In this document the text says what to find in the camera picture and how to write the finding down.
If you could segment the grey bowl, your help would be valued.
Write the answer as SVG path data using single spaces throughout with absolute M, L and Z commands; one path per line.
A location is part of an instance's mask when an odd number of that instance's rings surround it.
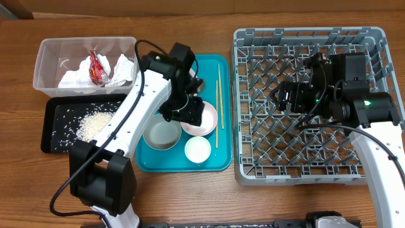
M 182 128 L 178 121 L 167 122 L 162 114 L 154 115 L 143 133 L 146 144 L 155 150 L 168 150 L 180 140 Z

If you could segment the white paper cup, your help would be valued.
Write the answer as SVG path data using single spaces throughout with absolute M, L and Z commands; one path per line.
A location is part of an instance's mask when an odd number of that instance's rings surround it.
M 205 137 L 192 137 L 185 144 L 185 155 L 192 163 L 204 163 L 210 154 L 211 145 Z

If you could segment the red snack wrapper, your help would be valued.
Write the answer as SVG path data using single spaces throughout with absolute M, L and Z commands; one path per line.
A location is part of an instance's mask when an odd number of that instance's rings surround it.
M 109 82 L 109 75 L 94 51 L 90 52 L 89 75 L 91 81 L 97 86 L 103 86 Z

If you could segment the rice food waste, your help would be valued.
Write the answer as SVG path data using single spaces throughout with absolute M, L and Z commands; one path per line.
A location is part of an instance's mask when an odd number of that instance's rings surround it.
M 75 141 L 89 142 L 118 110 L 121 103 L 61 104 L 56 107 L 51 131 L 51 153 L 67 153 Z

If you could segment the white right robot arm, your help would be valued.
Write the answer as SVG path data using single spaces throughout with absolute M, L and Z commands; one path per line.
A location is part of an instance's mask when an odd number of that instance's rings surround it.
M 281 82 L 270 92 L 279 111 L 332 118 L 319 129 L 342 129 L 365 172 L 379 227 L 404 227 L 404 147 L 399 112 L 387 92 L 370 92 L 364 53 L 317 53 L 303 61 L 308 82 Z

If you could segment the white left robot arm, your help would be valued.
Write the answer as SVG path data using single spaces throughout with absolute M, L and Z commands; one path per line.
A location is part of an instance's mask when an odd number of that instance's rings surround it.
M 106 227 L 140 227 L 132 160 L 148 123 L 160 113 L 167 122 L 201 124 L 204 103 L 196 94 L 203 80 L 190 74 L 198 64 L 191 48 L 175 43 L 169 53 L 157 47 L 136 58 L 136 85 L 113 118 L 90 142 L 73 144 L 70 176 L 49 203 L 54 215 L 97 215 Z

